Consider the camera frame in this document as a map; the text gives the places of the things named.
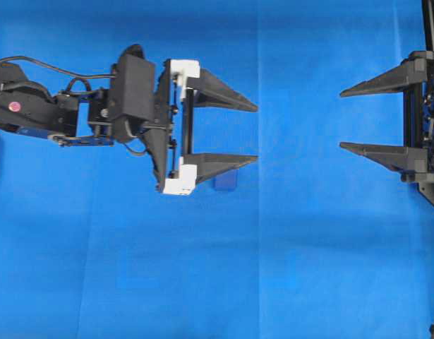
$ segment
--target robotic arm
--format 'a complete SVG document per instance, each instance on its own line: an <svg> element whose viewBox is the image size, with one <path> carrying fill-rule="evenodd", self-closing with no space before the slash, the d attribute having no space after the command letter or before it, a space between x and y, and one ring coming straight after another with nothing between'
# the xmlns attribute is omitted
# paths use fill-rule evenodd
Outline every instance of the robotic arm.
<svg viewBox="0 0 434 339"><path fill-rule="evenodd" d="M51 96L40 83L29 81L22 69L10 61L25 60L53 69L73 80L65 90ZM257 160L253 155L193 153L193 110L221 107L257 112L256 105L233 91L194 60L168 59L155 86L155 65L145 59L139 45L128 47L110 74L84 76L26 56L0 59L0 129L24 136L51 140L61 147L126 145L139 139L149 154L163 194L189 195L195 186L229 170ZM88 80L109 78L110 88L92 90ZM73 92L76 82L86 91ZM173 139L174 116L182 106L181 154L176 166L177 142ZM79 104L89 104L90 136L77 136ZM167 171L172 152L171 170Z"/></svg>
<svg viewBox="0 0 434 339"><path fill-rule="evenodd" d="M434 205L434 0L423 0L426 51L412 52L400 66L341 93L342 97L403 93L404 145L341 143L341 147L399 172L403 182Z"/></svg>

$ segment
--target black cable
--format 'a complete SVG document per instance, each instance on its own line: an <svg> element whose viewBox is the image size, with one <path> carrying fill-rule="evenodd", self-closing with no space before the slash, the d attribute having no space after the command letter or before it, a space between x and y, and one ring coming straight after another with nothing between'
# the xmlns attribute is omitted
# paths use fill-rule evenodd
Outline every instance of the black cable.
<svg viewBox="0 0 434 339"><path fill-rule="evenodd" d="M80 81L85 86L85 89L87 90L87 92L91 91L91 85L88 82L88 80L82 79L82 78L74 78L73 80L71 80L69 82L68 87L66 87L66 92L70 92L73 89L73 86L77 81Z"/></svg>
<svg viewBox="0 0 434 339"><path fill-rule="evenodd" d="M77 74L74 72L70 72L70 71L65 71L64 69L59 69L58 67L46 64L45 62L42 62L40 60L36 60L33 58L30 58L28 56L9 56L7 58L3 58L0 59L0 64L3 64L5 62L9 62L9 61L15 61L15 60L23 60L23 61L28 61L31 62L35 65L41 66L41 67L45 67L46 69L51 69L53 71L62 73L62 74L66 74L67 76L73 76L74 78L79 78L79 79L104 79L104 78L115 78L114 74L97 74L94 76L84 76L82 74Z"/></svg>
<svg viewBox="0 0 434 339"><path fill-rule="evenodd" d="M135 151L135 150L133 150L132 148L130 148L129 146L127 146L125 143L123 143L123 145L127 148L127 150L129 151L129 153L131 154L131 155L134 155L134 156L136 156L136 157L142 157L142 156L144 156L145 154L146 154L146 150L144 150L143 152L137 152L137 151Z"/></svg>

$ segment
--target blue fabric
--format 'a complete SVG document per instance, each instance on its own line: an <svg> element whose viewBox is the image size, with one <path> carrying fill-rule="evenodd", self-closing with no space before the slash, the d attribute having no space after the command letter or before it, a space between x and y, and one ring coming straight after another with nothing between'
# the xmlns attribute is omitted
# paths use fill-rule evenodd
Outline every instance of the blue fabric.
<svg viewBox="0 0 434 339"><path fill-rule="evenodd" d="M0 131L0 338L427 338L434 208L338 148L402 142L399 95L338 92L424 48L419 1L0 2L0 57L103 73L134 42L259 103L198 110L195 150L260 160L162 196L121 145Z"/></svg>

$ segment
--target black plastic part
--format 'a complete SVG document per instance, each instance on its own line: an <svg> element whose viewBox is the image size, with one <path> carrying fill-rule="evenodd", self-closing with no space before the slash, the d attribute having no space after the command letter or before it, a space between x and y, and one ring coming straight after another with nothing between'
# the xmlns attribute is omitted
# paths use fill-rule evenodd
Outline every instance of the black plastic part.
<svg viewBox="0 0 434 339"><path fill-rule="evenodd" d="M171 73L169 60L165 62L165 70L159 77L158 82L154 95L154 122L149 125L150 128L142 134L140 139L152 158L154 175L157 179L157 190L162 192L167 178L168 148L171 133L169 119Z"/></svg>
<svg viewBox="0 0 434 339"><path fill-rule="evenodd" d="M258 159L255 155L230 155L214 153L187 154L183 157L185 165L197 165L196 184L211 179L219 174L236 170Z"/></svg>
<svg viewBox="0 0 434 339"><path fill-rule="evenodd" d="M399 93L410 85L420 84L424 81L427 81L427 61L425 59L408 60L381 76L344 90L341 97Z"/></svg>
<svg viewBox="0 0 434 339"><path fill-rule="evenodd" d="M404 145L408 147L422 147L422 95L422 84L420 83L410 86L403 92Z"/></svg>
<svg viewBox="0 0 434 339"><path fill-rule="evenodd" d="M150 129L141 136L146 151L152 158L154 175L157 179L157 190L162 192L167 178L167 155L169 134L164 129Z"/></svg>
<svg viewBox="0 0 434 339"><path fill-rule="evenodd" d="M198 90L195 107L221 107L238 111L257 112L258 106L210 73L201 69L199 78L188 78L187 86Z"/></svg>
<svg viewBox="0 0 434 339"><path fill-rule="evenodd" d="M7 90L2 91L2 84ZM11 102L20 104L19 112L9 109ZM77 98L52 98L43 86L30 82L18 65L0 65L0 128L38 138L51 134L75 136L77 118Z"/></svg>
<svg viewBox="0 0 434 339"><path fill-rule="evenodd" d="M31 95L41 95L47 102L54 104L54 98L50 95L47 88L45 88L40 83L34 81L21 81L18 83L3 83L1 91L10 92L13 90L19 90L19 92L27 93Z"/></svg>
<svg viewBox="0 0 434 339"><path fill-rule="evenodd" d="M341 143L340 146L394 172L425 173L427 171L428 151L423 148L365 143Z"/></svg>
<svg viewBox="0 0 434 339"><path fill-rule="evenodd" d="M109 91L109 119L125 115L146 121L154 118L155 65L139 56L123 54L114 66Z"/></svg>
<svg viewBox="0 0 434 339"><path fill-rule="evenodd" d="M194 90L186 91L186 99L183 101L183 116L182 116L182 147L181 154L193 153L193 101Z"/></svg>
<svg viewBox="0 0 434 339"><path fill-rule="evenodd" d="M426 49L434 51L434 0L422 0L422 12Z"/></svg>

